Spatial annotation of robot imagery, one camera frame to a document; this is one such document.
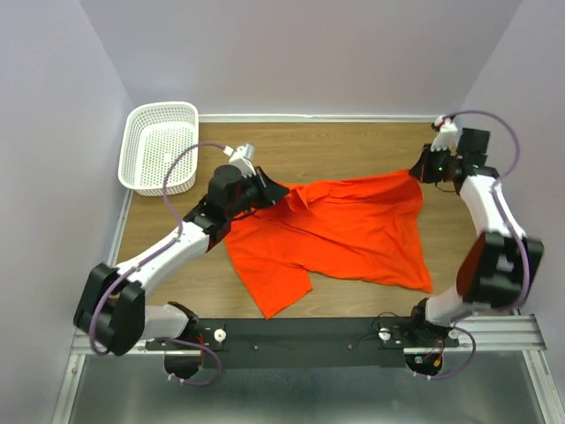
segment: wooden surface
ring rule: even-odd
[[[236,147],[251,142],[253,162],[274,180],[308,183],[346,179],[408,169],[422,145],[431,142],[429,124],[203,124],[200,141]],[[172,196],[183,216],[206,193],[214,169],[226,163],[215,148],[201,148],[196,184]],[[418,219],[433,293],[443,292],[456,278],[475,233],[463,201],[422,185],[424,207]],[[124,261],[144,251],[172,231],[175,221],[162,198],[134,194],[119,252]],[[408,314],[425,294],[399,287],[310,275],[313,290],[277,317],[371,316],[382,311]],[[202,317],[261,317],[251,296],[231,267],[223,245],[181,268],[149,298],[148,304],[175,300]]]

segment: orange shirt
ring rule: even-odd
[[[234,221],[226,238],[266,318],[312,289],[308,271],[432,290],[416,224],[422,192],[407,170],[288,187],[277,205]]]

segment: white wall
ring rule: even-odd
[[[136,104],[201,113],[440,114],[521,0],[81,0]]]
[[[47,423],[123,199],[131,103],[75,0],[3,2],[0,87],[0,422]]]
[[[563,1],[525,0],[469,92],[464,109],[500,113],[522,141],[522,161],[504,192],[520,224],[546,246],[525,310],[538,317],[549,347],[547,359],[565,402],[564,21]],[[490,126],[483,119],[472,123]],[[503,131],[490,127],[495,131],[489,163],[504,170],[512,146]]]

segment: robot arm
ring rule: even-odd
[[[122,278],[96,320],[96,340],[116,356],[125,354],[140,340],[190,333],[198,321],[196,314],[174,302],[146,307],[146,296],[188,261],[222,241],[234,217],[269,208],[288,193],[260,167],[252,166],[250,145],[230,153],[230,164],[215,170],[207,194],[183,218],[180,234],[175,229],[135,258],[114,268],[99,264],[91,271],[73,321],[87,333],[103,293]]]
[[[444,126],[448,129],[442,134]],[[424,145],[410,173],[421,183],[452,182],[471,213],[478,235],[456,283],[439,296],[423,299],[412,311],[418,327],[448,328],[474,312],[516,307],[524,284],[529,290],[544,247],[539,240],[527,237],[518,225],[502,194],[498,172],[485,166],[489,133],[464,128],[457,152],[451,155],[450,145],[445,143],[457,133],[455,124],[438,118],[432,127],[438,136],[433,144]],[[525,259],[516,238],[524,245]],[[525,279],[524,264],[529,270]]]

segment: white laundry basket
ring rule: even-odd
[[[143,196],[162,195],[162,183],[173,161],[198,143],[198,111],[187,102],[160,102],[139,106],[125,122],[117,170],[120,182]],[[168,194],[182,193],[196,179],[198,149],[175,167]]]

